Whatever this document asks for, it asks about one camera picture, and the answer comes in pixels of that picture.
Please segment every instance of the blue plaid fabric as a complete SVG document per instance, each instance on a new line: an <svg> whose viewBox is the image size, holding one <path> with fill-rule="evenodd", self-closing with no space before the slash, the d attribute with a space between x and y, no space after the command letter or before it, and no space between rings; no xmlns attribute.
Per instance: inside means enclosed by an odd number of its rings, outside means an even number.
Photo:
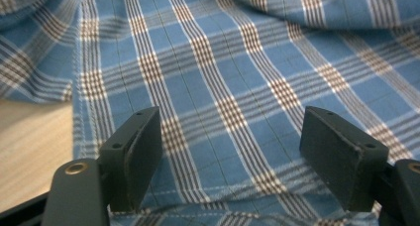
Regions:
<svg viewBox="0 0 420 226"><path fill-rule="evenodd" d="M0 95L71 100L76 158L160 107L142 211L112 225L375 225L300 156L304 107L420 159L418 1L0 0Z"/></svg>

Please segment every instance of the blue checkered shirt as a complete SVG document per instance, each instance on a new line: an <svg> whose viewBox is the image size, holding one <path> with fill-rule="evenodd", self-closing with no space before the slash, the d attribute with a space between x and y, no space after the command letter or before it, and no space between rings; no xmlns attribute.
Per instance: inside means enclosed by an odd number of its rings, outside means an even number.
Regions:
<svg viewBox="0 0 420 226"><path fill-rule="evenodd" d="M420 159L419 0L0 0L0 96L72 101L76 158L159 106L163 158L112 225L375 225L299 153L305 106Z"/></svg>

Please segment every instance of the wooden surface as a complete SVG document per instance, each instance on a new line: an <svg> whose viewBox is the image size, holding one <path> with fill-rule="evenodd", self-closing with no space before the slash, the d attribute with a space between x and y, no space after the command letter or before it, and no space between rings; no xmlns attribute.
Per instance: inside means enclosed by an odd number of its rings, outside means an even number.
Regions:
<svg viewBox="0 0 420 226"><path fill-rule="evenodd" d="M0 100L0 212L50 189L72 158L71 103Z"/></svg>

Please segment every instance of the black plastic part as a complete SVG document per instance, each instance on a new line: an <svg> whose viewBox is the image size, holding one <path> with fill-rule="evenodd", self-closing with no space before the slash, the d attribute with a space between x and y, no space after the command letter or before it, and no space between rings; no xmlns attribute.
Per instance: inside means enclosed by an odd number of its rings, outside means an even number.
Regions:
<svg viewBox="0 0 420 226"><path fill-rule="evenodd" d="M61 166L54 174L44 214L44 226L108 225L101 175L95 160Z"/></svg>
<svg viewBox="0 0 420 226"><path fill-rule="evenodd" d="M395 163L392 183L407 226L420 224L420 162L400 160Z"/></svg>
<svg viewBox="0 0 420 226"><path fill-rule="evenodd" d="M137 211L162 155L157 107L130 117L100 149L98 163L111 175L113 212Z"/></svg>
<svg viewBox="0 0 420 226"><path fill-rule="evenodd" d="M41 194L0 214L0 225L41 225L48 194Z"/></svg>
<svg viewBox="0 0 420 226"><path fill-rule="evenodd" d="M379 217L381 226L396 225L394 222L404 222L392 183L394 172L394 167L386 164L384 171L373 177L370 186L370 195L382 206Z"/></svg>
<svg viewBox="0 0 420 226"><path fill-rule="evenodd" d="M345 210L371 211L370 183L386 166L386 146L331 111L307 107L300 152Z"/></svg>

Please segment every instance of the metal grommet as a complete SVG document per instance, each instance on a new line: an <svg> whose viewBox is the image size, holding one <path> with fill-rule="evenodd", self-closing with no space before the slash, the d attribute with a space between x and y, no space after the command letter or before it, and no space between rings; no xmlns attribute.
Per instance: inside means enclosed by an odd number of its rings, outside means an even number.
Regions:
<svg viewBox="0 0 420 226"><path fill-rule="evenodd" d="M78 174L78 173L81 173L84 170L87 170L87 163L77 163L77 164L73 164L71 166L68 166L65 169L65 173L66 174Z"/></svg>
<svg viewBox="0 0 420 226"><path fill-rule="evenodd" d="M408 168L413 170L416 173L420 173L420 164L419 163L412 163L408 165Z"/></svg>

